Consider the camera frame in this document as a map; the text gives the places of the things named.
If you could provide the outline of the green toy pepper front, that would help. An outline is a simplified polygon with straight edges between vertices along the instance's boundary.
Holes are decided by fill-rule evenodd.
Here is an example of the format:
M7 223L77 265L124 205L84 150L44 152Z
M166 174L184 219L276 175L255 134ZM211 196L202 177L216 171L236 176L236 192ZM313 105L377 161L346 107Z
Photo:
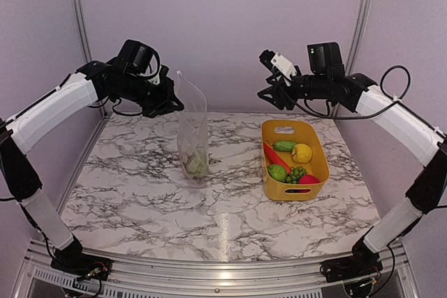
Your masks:
M268 174L278 182L285 182L288 173L286 169L281 165L269 165L268 166Z

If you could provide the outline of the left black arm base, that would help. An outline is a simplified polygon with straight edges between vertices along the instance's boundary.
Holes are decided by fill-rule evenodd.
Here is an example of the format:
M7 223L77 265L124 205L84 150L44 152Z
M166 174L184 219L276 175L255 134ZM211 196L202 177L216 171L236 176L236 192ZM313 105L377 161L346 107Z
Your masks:
M82 253L68 262L59 256L52 257L51 268L76 275L82 280L94 278L106 281L112 268L112 260Z

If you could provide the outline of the green toy pepper back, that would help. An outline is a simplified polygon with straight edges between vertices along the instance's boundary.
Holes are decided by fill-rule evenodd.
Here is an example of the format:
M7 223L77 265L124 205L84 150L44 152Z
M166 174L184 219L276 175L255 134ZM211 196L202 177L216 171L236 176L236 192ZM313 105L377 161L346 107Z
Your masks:
M190 177L204 177L209 171L208 158L200 152L182 156L184 172Z

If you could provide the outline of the clear zip top bag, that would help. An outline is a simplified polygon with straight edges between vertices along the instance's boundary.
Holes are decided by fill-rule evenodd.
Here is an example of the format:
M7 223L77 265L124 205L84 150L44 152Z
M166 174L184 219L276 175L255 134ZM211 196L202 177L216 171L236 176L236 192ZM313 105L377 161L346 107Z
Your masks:
M187 80L180 71L177 71L175 80L175 95L184 104L184 109L175 113L178 124L177 148L184 172L182 156L185 154L190 156L193 152L203 153L207 156L209 164L207 99L204 93Z

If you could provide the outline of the green toy grapes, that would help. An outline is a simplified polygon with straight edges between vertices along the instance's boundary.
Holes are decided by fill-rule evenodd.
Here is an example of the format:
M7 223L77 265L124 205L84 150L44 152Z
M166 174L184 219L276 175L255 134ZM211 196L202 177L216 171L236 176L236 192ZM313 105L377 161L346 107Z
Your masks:
M292 167L290 173L285 179L286 184L298 184L299 180L307 174L307 170L302 166Z

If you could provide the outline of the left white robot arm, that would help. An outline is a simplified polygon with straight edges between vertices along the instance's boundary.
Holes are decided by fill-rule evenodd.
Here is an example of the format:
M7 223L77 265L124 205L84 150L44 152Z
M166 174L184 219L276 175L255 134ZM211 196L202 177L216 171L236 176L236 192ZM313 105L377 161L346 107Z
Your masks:
M118 59L92 61L70 74L65 81L23 111L1 124L1 172L6 185L33 224L56 248L57 262L74 274L88 268L88 258L43 192L43 184L27 154L49 132L76 112L106 98L129 100L142 109L142 116L182 111L184 104L175 95L168 67L152 82L137 67Z

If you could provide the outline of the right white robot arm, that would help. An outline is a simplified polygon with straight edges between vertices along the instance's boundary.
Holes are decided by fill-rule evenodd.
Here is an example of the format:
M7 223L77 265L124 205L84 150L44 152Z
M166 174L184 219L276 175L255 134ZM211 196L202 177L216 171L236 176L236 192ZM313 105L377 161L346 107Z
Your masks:
M403 106L400 98L382 92L367 76L295 75L281 71L269 76L268 88L258 97L282 110L292 110L300 99L323 99L339 103L370 119L403 144L423 166L422 172L396 204L353 246L346 270L359 276L373 264L373 257L397 237L404 236L420 219L438 207L446 188L446 135L428 126Z

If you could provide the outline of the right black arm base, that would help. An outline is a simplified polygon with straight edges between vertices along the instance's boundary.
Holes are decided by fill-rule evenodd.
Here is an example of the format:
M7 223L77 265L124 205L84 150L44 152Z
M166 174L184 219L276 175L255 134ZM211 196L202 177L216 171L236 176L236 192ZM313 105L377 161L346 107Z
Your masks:
M328 283L378 274L382 270L381 258L377 255L367 261L355 258L353 255L329 259L323 261L319 269Z

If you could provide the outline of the green toy pepper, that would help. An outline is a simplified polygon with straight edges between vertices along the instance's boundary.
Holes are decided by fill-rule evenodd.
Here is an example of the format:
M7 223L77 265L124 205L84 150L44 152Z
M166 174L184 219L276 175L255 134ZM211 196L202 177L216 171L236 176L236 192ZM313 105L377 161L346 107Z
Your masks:
M268 174L278 182L285 182L288 173L286 169L281 165L269 165L268 166Z
M200 152L182 156L184 172L190 177L204 177L209 171L208 158Z

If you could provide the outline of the yellow toy lemon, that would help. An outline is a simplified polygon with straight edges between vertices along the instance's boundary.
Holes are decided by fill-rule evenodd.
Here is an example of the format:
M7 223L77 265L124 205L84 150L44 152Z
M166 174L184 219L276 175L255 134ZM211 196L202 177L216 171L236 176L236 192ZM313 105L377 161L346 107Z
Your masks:
M306 144L296 144L291 152L291 158L298 164L306 164L312 159L312 148Z

